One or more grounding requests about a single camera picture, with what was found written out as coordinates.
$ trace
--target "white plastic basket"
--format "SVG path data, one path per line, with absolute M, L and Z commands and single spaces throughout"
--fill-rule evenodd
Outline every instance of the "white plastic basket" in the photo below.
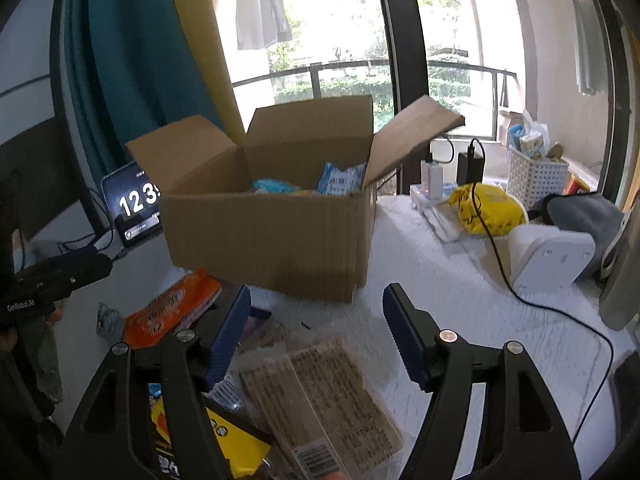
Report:
M 562 194 L 568 179 L 567 162 L 533 160 L 509 147 L 507 193 L 520 200 L 527 211 L 538 208 L 550 194 Z

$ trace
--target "white hanging clothes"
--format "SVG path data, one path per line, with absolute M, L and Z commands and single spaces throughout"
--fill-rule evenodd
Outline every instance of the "white hanging clothes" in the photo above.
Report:
M 283 0 L 237 0 L 238 50 L 270 47 L 291 40 Z

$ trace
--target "person's hand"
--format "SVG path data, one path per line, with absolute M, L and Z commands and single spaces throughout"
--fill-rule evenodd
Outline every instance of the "person's hand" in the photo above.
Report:
M 18 342 L 18 333 L 14 327 L 0 332 L 0 352 L 12 352 Z

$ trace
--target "open cardboard box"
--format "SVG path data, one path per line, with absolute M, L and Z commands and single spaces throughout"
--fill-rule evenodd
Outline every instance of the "open cardboard box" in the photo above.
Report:
M 367 281 L 376 181 L 464 118 L 422 97 L 373 134 L 370 96 L 258 108 L 244 145 L 195 116 L 127 144 L 162 192 L 174 265 L 294 296 L 350 302 Z M 247 192 L 259 178 L 316 189 L 325 161 L 367 162 L 349 196 Z

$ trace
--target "silver screw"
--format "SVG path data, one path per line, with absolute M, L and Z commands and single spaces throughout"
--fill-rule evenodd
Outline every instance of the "silver screw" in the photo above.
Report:
M 440 339 L 445 343 L 455 343 L 458 340 L 458 334 L 453 332 L 453 330 L 443 330 L 440 332 Z
M 512 354 L 519 355 L 519 354 L 522 354 L 522 352 L 523 352 L 524 348 L 523 348 L 523 346 L 522 346 L 520 343 L 518 343 L 517 341 L 509 341 L 509 342 L 507 343 L 507 350 L 508 350 L 509 352 L 511 352 Z
M 126 354 L 127 350 L 129 350 L 129 345 L 126 343 L 116 343 L 111 347 L 111 352 L 113 352 L 114 355 Z
M 176 337 L 178 338 L 178 341 L 182 341 L 183 343 L 188 343 L 194 337 L 196 337 L 196 333 L 190 328 L 185 328 L 183 330 L 180 330 L 180 332 L 177 333 Z

